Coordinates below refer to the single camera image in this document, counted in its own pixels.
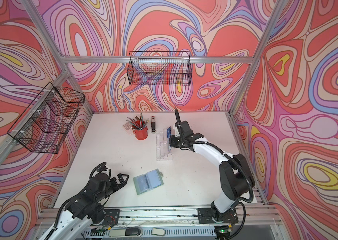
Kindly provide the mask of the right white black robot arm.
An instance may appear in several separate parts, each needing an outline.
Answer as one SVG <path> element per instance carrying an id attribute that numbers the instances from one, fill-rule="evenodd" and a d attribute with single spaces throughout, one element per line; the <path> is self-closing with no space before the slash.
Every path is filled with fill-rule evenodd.
<path id="1" fill-rule="evenodd" d="M 182 121 L 175 110 L 176 133 L 170 136 L 172 148 L 199 154 L 219 168 L 222 193 L 211 203 L 206 215 L 198 214 L 200 220 L 211 219 L 224 222 L 238 205 L 254 201 L 255 180 L 249 164 L 242 154 L 233 155 L 209 142 L 204 135 L 194 133 L 187 121 Z"/>

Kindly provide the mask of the mint green card wallet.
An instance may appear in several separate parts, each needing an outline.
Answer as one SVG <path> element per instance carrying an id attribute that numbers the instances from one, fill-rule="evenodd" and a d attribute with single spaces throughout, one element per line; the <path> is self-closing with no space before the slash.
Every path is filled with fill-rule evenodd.
<path id="1" fill-rule="evenodd" d="M 133 178 L 137 195 L 149 192 L 164 184 L 163 174 L 159 169 L 149 171 L 143 175 Z"/>

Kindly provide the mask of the clear acrylic card holder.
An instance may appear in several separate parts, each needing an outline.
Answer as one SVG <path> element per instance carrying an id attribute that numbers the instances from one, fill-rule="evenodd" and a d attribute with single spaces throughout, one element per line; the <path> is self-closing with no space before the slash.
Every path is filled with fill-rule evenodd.
<path id="1" fill-rule="evenodd" d="M 173 159 L 173 151 L 170 141 L 167 139 L 166 129 L 160 131 L 157 137 L 157 161 L 171 161 Z"/>

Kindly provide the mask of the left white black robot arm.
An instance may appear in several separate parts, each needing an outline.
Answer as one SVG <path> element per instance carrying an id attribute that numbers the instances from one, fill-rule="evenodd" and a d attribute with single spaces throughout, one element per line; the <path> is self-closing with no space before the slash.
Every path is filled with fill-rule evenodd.
<path id="1" fill-rule="evenodd" d="M 75 240 L 90 225 L 102 223 L 106 215 L 100 201 L 125 187 L 129 178 L 127 174 L 112 177 L 106 162 L 98 164 L 86 185 L 60 206 L 54 223 L 40 239 Z"/>

